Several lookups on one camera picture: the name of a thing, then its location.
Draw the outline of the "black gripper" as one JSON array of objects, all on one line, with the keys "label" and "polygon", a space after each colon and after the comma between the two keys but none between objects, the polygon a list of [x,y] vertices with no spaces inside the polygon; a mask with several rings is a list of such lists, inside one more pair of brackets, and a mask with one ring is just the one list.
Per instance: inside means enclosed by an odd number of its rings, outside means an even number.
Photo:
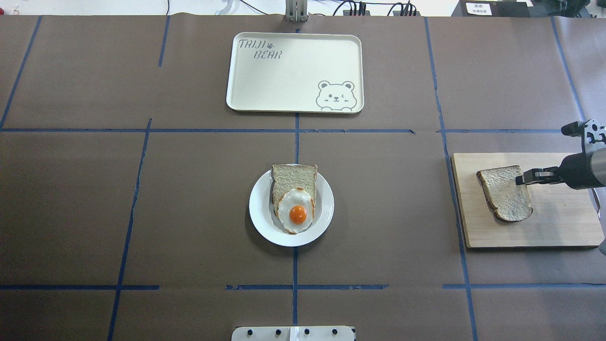
[{"label": "black gripper", "polygon": [[593,188],[593,173],[584,153],[565,157],[560,166],[533,168],[521,176],[515,177],[516,185],[530,184],[567,184],[570,188],[581,190]]}]

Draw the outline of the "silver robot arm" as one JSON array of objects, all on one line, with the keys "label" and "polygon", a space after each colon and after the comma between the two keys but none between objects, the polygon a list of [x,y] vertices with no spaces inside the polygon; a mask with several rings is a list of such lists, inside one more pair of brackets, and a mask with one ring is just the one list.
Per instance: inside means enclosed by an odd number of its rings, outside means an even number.
[{"label": "silver robot arm", "polygon": [[575,190],[606,185],[605,149],[565,157],[559,166],[534,168],[515,177],[517,185],[564,183]]}]

